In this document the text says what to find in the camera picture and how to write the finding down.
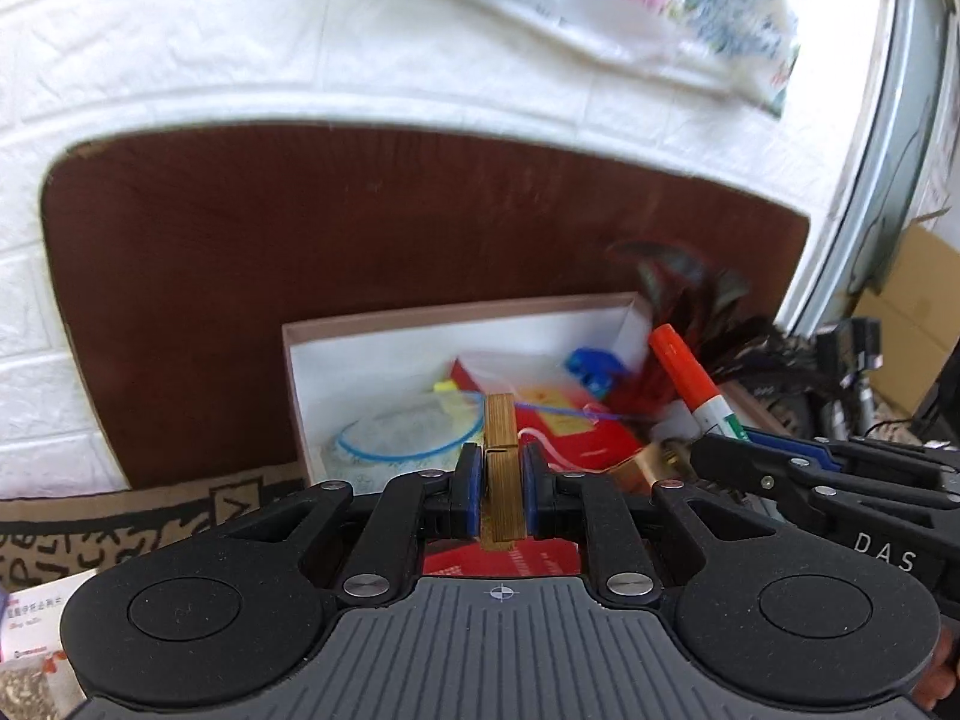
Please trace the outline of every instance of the red packet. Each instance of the red packet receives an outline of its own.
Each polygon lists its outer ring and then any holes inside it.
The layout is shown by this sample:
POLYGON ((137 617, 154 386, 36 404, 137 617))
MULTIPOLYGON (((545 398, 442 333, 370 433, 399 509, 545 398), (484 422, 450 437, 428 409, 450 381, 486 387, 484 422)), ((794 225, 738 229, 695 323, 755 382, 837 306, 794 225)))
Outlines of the red packet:
POLYGON ((577 545, 563 538, 525 538, 509 552, 487 552, 479 544, 469 544, 424 558, 424 576, 556 577, 579 573, 577 545))
POLYGON ((537 440, 555 471, 605 471, 643 448, 552 358, 472 352, 457 358, 450 378, 459 389, 511 392, 520 442, 537 440))

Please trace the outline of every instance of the red paper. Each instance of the red paper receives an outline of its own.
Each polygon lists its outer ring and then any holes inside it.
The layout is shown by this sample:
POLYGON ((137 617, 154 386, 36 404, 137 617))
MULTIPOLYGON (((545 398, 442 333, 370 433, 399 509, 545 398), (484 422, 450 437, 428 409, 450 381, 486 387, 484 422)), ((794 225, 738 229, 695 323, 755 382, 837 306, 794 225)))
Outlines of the red paper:
POLYGON ((469 359, 458 358, 450 378, 459 389, 485 394, 512 391, 518 402, 544 406, 544 410, 517 408, 517 435, 521 444, 539 442, 554 471, 605 471, 643 448, 615 419, 590 416, 605 413, 606 408, 565 372, 539 383, 514 381, 509 373, 491 376, 484 370, 484 374, 474 374, 469 359))
POLYGON ((424 576, 558 577, 579 573, 577 545, 563 538, 525 538, 509 552, 487 552, 479 544, 469 544, 424 558, 424 576))

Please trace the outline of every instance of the cardboard box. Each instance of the cardboard box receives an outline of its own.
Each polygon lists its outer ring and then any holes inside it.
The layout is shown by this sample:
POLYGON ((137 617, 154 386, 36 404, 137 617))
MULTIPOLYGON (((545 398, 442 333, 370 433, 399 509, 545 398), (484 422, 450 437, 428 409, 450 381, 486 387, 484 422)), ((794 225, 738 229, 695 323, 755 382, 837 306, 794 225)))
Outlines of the cardboard box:
POLYGON ((872 386, 915 413, 960 338, 960 252, 910 225, 882 292, 865 290, 858 316, 881 323, 883 367, 872 386))
POLYGON ((312 319, 283 327, 299 456, 311 484, 328 478, 323 447, 347 425, 448 378, 464 351, 552 355, 613 351, 637 370, 650 332, 635 293, 469 303, 312 319))

